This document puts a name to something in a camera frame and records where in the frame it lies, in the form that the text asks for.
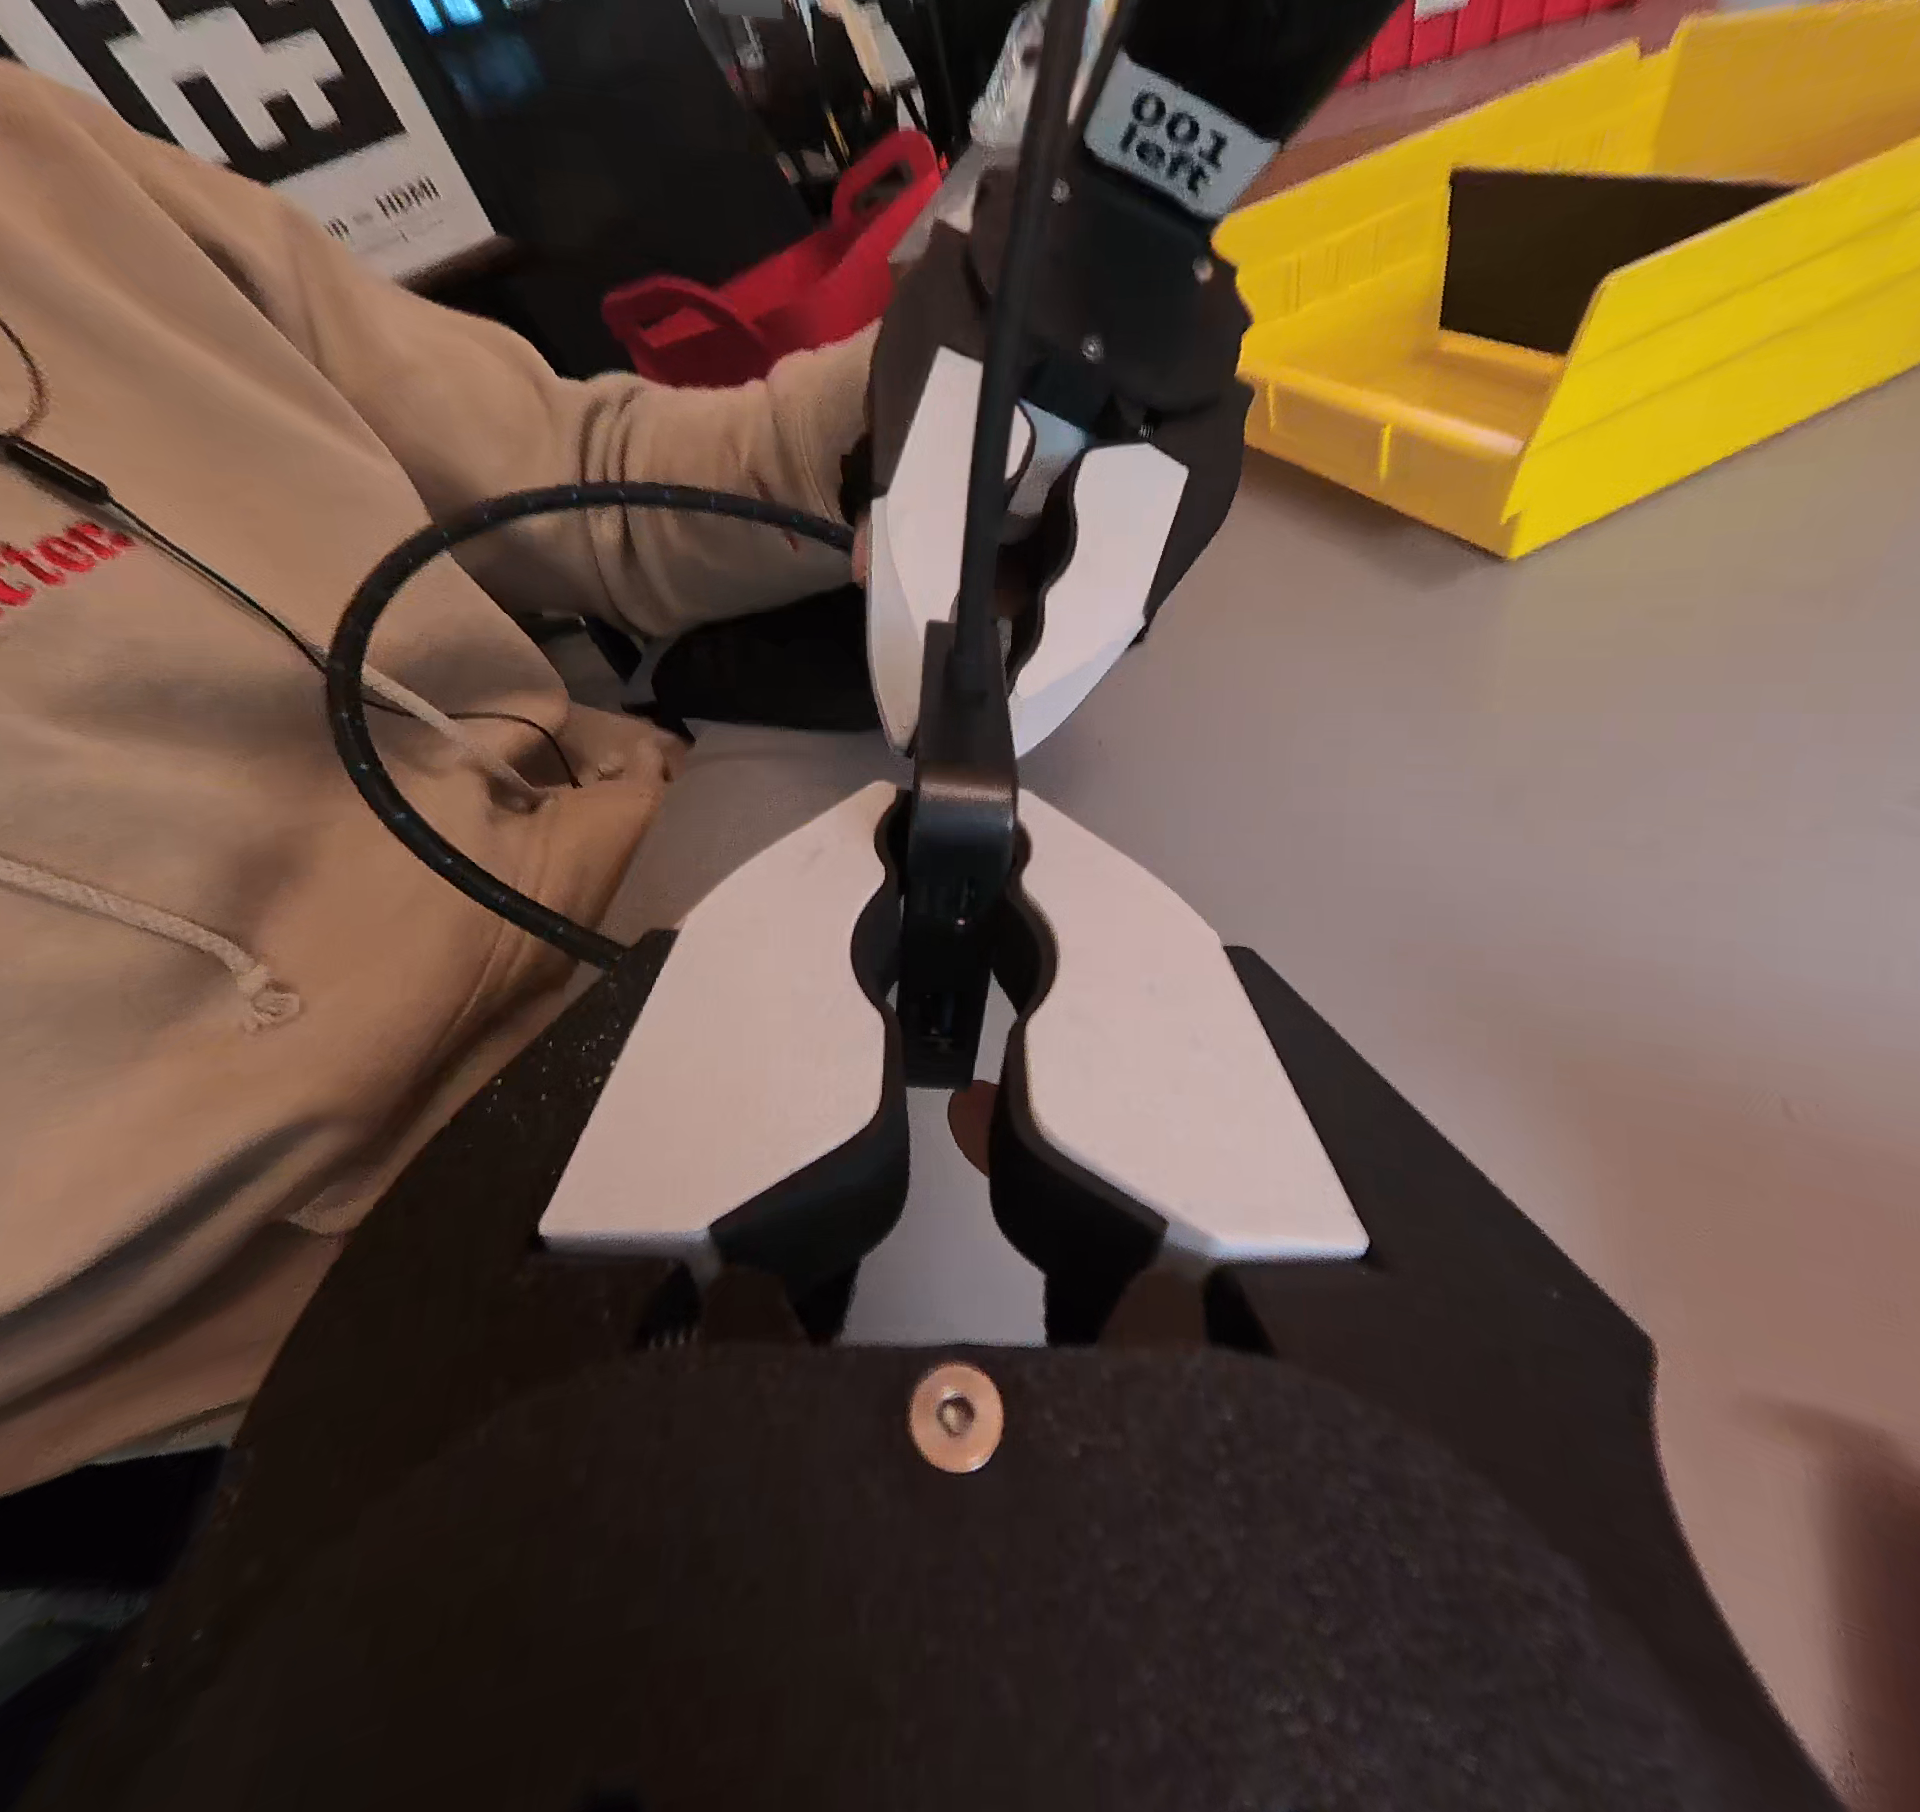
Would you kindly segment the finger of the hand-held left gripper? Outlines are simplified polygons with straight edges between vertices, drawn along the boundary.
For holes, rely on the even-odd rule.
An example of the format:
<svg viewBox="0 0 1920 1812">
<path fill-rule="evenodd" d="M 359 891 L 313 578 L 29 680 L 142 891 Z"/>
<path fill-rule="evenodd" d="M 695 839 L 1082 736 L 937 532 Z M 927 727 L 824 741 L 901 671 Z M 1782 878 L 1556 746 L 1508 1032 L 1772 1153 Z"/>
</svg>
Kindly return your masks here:
<svg viewBox="0 0 1920 1812">
<path fill-rule="evenodd" d="M 1091 447 L 1056 486 L 1044 576 L 1007 666 L 1016 757 L 1056 733 L 1140 636 L 1185 486 L 1187 467 L 1141 440 Z"/>
<path fill-rule="evenodd" d="M 870 514 L 866 652 L 879 727 L 899 757 L 920 721 L 927 628 L 952 622 L 962 581 L 980 377 L 978 360 L 937 348 Z"/>
</svg>

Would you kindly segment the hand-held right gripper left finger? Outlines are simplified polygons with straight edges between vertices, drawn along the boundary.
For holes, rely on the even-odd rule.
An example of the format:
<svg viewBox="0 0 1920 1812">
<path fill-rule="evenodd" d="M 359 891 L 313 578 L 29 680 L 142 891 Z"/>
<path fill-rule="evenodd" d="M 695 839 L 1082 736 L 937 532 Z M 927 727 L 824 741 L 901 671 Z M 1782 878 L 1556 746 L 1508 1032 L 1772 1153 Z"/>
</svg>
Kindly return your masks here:
<svg viewBox="0 0 1920 1812">
<path fill-rule="evenodd" d="M 860 1261 L 899 1223 L 899 800 L 870 782 L 685 917 L 540 1214 L 543 1249 Z"/>
</svg>

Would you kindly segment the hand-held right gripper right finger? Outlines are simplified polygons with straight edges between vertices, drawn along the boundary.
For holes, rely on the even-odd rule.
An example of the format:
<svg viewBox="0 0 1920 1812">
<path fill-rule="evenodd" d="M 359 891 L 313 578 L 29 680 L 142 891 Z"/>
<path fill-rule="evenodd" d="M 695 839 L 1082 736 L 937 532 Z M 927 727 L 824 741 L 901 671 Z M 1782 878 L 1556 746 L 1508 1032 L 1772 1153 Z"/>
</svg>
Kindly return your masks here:
<svg viewBox="0 0 1920 1812">
<path fill-rule="evenodd" d="M 1345 1263 L 1369 1249 L 1236 962 L 1157 875 L 1037 795 L 994 976 L 995 1223 L 1033 1265 Z"/>
</svg>

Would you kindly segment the yellow plastic bin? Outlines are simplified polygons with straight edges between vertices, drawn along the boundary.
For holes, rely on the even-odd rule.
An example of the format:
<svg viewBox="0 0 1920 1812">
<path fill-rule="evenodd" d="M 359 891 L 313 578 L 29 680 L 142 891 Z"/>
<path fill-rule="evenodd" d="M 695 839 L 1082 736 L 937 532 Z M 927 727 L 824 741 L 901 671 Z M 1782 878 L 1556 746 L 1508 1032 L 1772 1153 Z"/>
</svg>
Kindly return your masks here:
<svg viewBox="0 0 1920 1812">
<path fill-rule="evenodd" d="M 1917 0 L 1701 14 L 1224 219 L 1250 447 L 1499 557 L 1917 360 Z M 1563 357 L 1438 327 L 1457 166 L 1795 192 L 1601 282 Z"/>
</svg>

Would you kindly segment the red plastic basket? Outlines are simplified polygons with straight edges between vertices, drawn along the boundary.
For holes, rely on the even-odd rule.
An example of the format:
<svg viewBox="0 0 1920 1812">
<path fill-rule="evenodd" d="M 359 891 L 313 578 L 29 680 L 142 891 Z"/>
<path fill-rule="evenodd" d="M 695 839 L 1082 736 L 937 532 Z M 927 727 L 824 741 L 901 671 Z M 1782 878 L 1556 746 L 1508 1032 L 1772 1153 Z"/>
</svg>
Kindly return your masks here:
<svg viewBox="0 0 1920 1812">
<path fill-rule="evenodd" d="M 862 332 L 893 294 L 891 252 L 943 184 L 913 128 L 879 140 L 841 173 L 828 221 L 717 289 L 655 274 L 601 300 L 636 372 L 679 388 L 762 379 L 780 360 Z"/>
</svg>

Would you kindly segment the black bin divider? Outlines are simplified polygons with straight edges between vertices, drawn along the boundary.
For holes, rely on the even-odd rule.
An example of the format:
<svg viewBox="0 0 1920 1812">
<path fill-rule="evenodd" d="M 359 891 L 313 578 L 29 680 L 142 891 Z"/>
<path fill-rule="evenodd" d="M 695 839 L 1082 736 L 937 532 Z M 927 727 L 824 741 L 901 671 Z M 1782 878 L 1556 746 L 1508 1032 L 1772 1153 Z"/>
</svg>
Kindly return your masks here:
<svg viewBox="0 0 1920 1812">
<path fill-rule="evenodd" d="M 1762 178 L 1457 166 L 1438 327 L 1563 357 L 1614 272 L 1791 192 Z"/>
</svg>

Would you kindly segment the person in beige hoodie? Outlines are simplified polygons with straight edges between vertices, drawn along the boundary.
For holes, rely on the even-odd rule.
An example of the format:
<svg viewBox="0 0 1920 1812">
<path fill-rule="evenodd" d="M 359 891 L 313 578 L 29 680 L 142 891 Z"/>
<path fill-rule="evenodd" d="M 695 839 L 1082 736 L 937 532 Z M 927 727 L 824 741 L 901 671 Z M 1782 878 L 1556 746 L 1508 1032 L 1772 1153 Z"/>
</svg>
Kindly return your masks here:
<svg viewBox="0 0 1920 1812">
<path fill-rule="evenodd" d="M 405 1155 L 566 962 L 418 864 L 323 648 L 516 489 L 799 480 L 782 400 L 567 379 L 282 195 L 3 64 L 3 1492 L 253 1397 Z"/>
</svg>

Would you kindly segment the black white tag sign board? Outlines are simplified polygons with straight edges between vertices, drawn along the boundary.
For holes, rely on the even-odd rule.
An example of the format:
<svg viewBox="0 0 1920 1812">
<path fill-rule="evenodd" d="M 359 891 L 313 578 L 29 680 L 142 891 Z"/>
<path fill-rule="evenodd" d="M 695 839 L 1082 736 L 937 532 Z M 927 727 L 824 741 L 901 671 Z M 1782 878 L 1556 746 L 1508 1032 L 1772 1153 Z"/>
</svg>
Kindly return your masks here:
<svg viewBox="0 0 1920 1812">
<path fill-rule="evenodd" d="M 2 0 L 3 54 L 421 284 L 499 243 L 374 0 Z"/>
</svg>

